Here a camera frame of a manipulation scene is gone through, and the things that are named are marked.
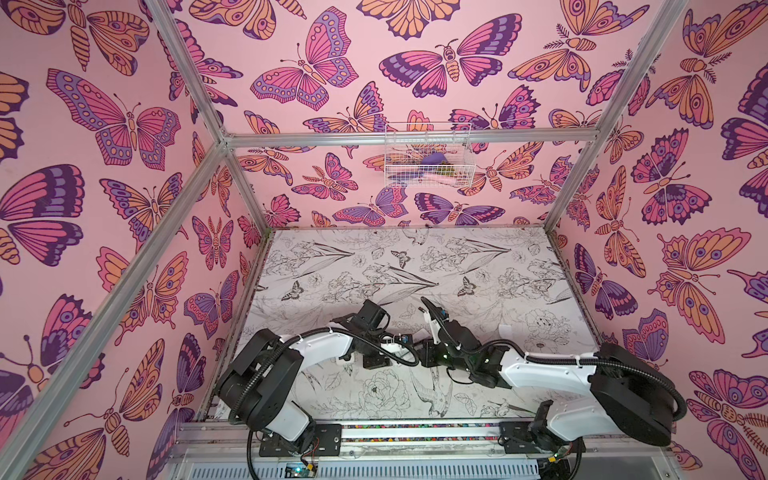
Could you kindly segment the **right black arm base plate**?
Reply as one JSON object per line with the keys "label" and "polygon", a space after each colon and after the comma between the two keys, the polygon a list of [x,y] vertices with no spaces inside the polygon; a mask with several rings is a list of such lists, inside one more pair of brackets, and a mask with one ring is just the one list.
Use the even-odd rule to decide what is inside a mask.
{"label": "right black arm base plate", "polygon": [[563,440],[544,421],[504,421],[499,429],[497,442],[506,454],[542,454],[550,462],[559,462],[571,454],[580,457],[585,451],[582,439]]}

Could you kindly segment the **white battery cover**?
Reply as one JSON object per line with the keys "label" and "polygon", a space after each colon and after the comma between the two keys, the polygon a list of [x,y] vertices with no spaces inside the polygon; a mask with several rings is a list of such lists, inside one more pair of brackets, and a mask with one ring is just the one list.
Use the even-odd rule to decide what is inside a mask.
{"label": "white battery cover", "polygon": [[513,329],[509,325],[500,324],[498,326],[498,333],[499,336],[503,339],[513,339]]}

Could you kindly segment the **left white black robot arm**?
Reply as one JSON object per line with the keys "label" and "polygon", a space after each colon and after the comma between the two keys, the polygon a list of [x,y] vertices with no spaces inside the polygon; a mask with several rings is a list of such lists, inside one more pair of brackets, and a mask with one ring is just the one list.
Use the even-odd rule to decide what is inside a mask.
{"label": "left white black robot arm", "polygon": [[321,328],[281,337],[257,331],[223,371],[214,394],[229,408],[228,422],[282,441],[291,453],[317,442],[313,417],[289,399],[304,370],[327,360],[348,361],[355,353],[414,368],[420,365],[410,336],[388,332],[390,315],[366,300],[359,311],[334,318]]}

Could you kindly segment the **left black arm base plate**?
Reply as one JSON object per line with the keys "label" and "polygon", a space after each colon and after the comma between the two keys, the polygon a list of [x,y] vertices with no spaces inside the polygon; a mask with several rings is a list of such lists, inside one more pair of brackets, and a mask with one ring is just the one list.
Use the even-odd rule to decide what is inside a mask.
{"label": "left black arm base plate", "polygon": [[267,434],[259,447],[260,457],[315,456],[337,457],[342,440],[341,424],[314,424],[296,440],[287,440],[276,434]]}

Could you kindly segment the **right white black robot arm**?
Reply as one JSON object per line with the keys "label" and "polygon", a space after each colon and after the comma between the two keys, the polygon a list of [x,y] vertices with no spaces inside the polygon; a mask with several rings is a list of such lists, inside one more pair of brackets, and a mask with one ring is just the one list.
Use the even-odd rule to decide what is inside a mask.
{"label": "right white black robot arm", "polygon": [[423,366],[466,373],[488,389],[539,388],[572,394],[540,402],[531,421],[505,427],[503,444],[535,452],[576,448],[585,438],[623,434],[646,445],[667,447],[672,427],[688,407],[674,383],[626,349],[605,344],[576,355],[536,354],[509,339],[486,343],[428,299],[421,312],[432,337],[417,351]]}

